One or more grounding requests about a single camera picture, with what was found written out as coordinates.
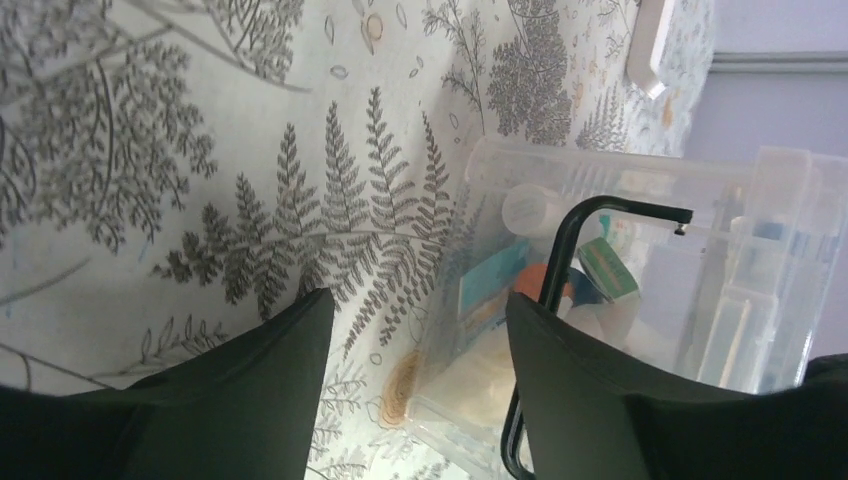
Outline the green small medicine box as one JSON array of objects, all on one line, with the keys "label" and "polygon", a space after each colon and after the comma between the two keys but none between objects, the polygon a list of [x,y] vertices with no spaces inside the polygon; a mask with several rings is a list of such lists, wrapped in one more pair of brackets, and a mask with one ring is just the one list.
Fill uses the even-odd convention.
[{"label": "green small medicine box", "polygon": [[577,259],[585,275],[610,303],[638,298],[638,283],[610,244],[602,237],[577,249]]}]

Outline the clear plastic kit box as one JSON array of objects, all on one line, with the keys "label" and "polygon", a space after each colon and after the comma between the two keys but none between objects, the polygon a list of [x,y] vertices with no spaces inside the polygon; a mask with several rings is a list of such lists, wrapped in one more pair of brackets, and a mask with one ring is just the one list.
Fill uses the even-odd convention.
[{"label": "clear plastic kit box", "polygon": [[[418,376],[407,407],[410,431],[475,479],[539,479],[533,472],[515,369],[512,398],[500,428],[461,420],[421,394],[423,385],[482,334],[501,325],[508,332],[508,300],[522,294],[513,290],[517,277],[463,317],[457,313],[459,280],[481,261],[522,240],[530,244],[527,266],[547,265],[539,298],[529,299],[577,330],[681,376],[675,370],[678,348],[690,324],[720,197],[751,171],[755,160],[740,165],[478,142],[462,182],[466,201],[454,215],[428,310]],[[504,225],[503,201],[521,184],[550,189],[564,201],[567,213],[554,236],[531,239]],[[630,270],[639,286],[638,298],[607,302],[587,278],[577,249],[597,237],[604,238]],[[574,288],[574,306],[560,317],[557,310],[567,283]]]}]

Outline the brown medicine bottle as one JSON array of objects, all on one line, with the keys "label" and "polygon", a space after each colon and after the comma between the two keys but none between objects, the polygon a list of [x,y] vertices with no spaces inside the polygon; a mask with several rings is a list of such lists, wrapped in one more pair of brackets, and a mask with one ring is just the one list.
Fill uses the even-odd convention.
[{"label": "brown medicine bottle", "polygon": [[[513,290],[526,295],[528,298],[537,300],[541,294],[544,278],[547,273],[547,265],[535,263],[525,267],[517,276]],[[557,315],[564,317],[566,312],[574,306],[574,288],[567,283],[562,290],[562,298],[557,310]]]}]

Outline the white green medicine bottle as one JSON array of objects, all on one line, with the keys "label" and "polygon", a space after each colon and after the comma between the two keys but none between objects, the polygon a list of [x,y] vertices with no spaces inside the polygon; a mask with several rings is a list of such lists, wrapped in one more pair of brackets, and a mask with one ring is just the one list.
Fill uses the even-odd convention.
[{"label": "white green medicine bottle", "polygon": [[501,209],[506,228],[531,239],[554,236],[566,213],[566,205],[555,191],[534,184],[511,188]]}]

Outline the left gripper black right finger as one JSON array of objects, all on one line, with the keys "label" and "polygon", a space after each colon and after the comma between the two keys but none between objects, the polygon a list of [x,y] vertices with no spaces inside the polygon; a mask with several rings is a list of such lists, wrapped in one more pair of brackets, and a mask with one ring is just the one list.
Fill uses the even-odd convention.
[{"label": "left gripper black right finger", "polygon": [[847,475],[847,370],[834,357],[798,387],[748,394],[649,365],[522,294],[506,313],[539,479]]}]

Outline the white gauze pack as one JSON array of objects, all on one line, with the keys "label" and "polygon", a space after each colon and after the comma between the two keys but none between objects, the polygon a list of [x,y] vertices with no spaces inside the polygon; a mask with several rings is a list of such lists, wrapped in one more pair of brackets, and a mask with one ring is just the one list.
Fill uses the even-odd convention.
[{"label": "white gauze pack", "polygon": [[515,386],[508,332],[501,325],[482,334],[421,388],[428,400],[482,428],[500,428]]}]

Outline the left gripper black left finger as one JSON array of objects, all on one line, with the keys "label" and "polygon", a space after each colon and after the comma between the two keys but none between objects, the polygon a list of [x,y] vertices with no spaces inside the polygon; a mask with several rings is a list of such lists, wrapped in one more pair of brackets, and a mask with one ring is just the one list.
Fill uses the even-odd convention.
[{"label": "left gripper black left finger", "polygon": [[5,479],[301,479],[335,302],[317,289],[260,326],[123,390],[1,390]]}]

